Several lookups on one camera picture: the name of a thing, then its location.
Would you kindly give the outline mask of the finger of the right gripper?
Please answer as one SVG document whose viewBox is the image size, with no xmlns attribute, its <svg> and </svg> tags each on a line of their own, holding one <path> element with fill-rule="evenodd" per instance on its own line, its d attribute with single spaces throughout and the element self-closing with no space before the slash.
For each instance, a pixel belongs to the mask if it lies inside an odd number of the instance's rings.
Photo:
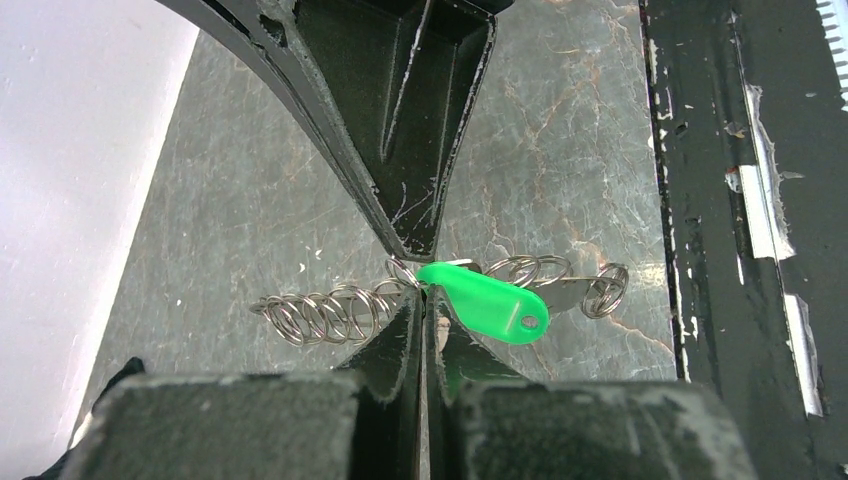
<svg viewBox="0 0 848 480">
<path fill-rule="evenodd" d="M 252 70 L 289 110 L 388 254 L 412 261 L 380 204 L 376 169 L 355 147 L 331 89 L 296 26 L 295 1 L 163 1 Z"/>
<path fill-rule="evenodd" d="M 389 254 L 435 256 L 445 195 L 504 1 L 300 1 L 295 23 L 363 168 Z"/>
</svg>

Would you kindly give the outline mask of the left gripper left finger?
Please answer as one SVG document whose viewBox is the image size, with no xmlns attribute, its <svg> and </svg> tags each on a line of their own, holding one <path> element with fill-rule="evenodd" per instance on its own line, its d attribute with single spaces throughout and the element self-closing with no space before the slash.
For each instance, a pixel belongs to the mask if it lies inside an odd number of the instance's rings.
<svg viewBox="0 0 848 480">
<path fill-rule="evenodd" d="M 153 375 L 120 382 L 65 479 L 414 479 L 421 294 L 325 372 Z"/>
</svg>

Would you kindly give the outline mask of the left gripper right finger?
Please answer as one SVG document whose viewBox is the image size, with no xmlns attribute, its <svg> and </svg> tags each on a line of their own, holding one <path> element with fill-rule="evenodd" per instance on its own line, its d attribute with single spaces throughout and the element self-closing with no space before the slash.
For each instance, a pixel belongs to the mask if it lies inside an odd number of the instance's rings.
<svg viewBox="0 0 848 480">
<path fill-rule="evenodd" d="M 682 382 L 535 382 L 425 300 L 434 479 L 753 479 L 729 412 Z"/>
</svg>

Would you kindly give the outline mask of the key with green tag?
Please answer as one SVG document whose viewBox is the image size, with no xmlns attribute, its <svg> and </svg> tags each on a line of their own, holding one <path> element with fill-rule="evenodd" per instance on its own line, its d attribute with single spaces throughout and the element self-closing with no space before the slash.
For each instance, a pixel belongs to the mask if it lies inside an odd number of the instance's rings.
<svg viewBox="0 0 848 480">
<path fill-rule="evenodd" d="M 467 329 L 498 341 L 530 344 L 550 325 L 546 303 L 528 289 L 446 262 L 427 264 L 415 277 L 442 288 Z"/>
</svg>

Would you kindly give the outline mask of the metal key organizer plate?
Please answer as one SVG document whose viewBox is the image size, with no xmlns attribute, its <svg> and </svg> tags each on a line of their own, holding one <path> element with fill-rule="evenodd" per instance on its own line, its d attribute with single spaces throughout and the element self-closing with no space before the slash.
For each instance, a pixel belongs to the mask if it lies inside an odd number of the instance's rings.
<svg viewBox="0 0 848 480">
<path fill-rule="evenodd" d="M 570 260 L 555 254 L 514 255 L 487 268 L 471 259 L 446 263 L 536 293 L 546 303 L 550 320 L 552 315 L 573 308 L 589 319 L 603 318 L 618 308 L 629 286 L 629 270 L 623 264 L 607 263 L 595 275 L 578 276 Z M 415 274 L 420 268 L 413 270 L 391 257 L 385 262 L 387 278 L 372 287 L 341 284 L 327 293 L 269 295 L 253 303 L 249 311 L 297 347 L 322 343 L 361 345 L 391 321 L 406 290 L 427 294 L 440 288 L 427 288 L 418 282 Z"/>
</svg>

